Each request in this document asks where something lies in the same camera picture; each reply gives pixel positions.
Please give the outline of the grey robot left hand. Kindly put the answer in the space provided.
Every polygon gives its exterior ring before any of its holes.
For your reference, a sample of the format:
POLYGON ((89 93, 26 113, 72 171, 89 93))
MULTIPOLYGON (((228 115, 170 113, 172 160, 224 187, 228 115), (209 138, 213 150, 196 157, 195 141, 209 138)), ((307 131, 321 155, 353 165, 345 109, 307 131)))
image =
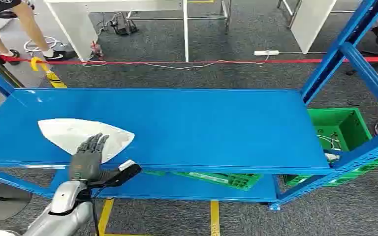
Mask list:
POLYGON ((103 170, 101 168, 102 151, 109 135, 98 133, 82 142, 75 154, 71 156, 68 167, 69 180, 88 182, 106 182, 113 178, 119 169, 103 170))

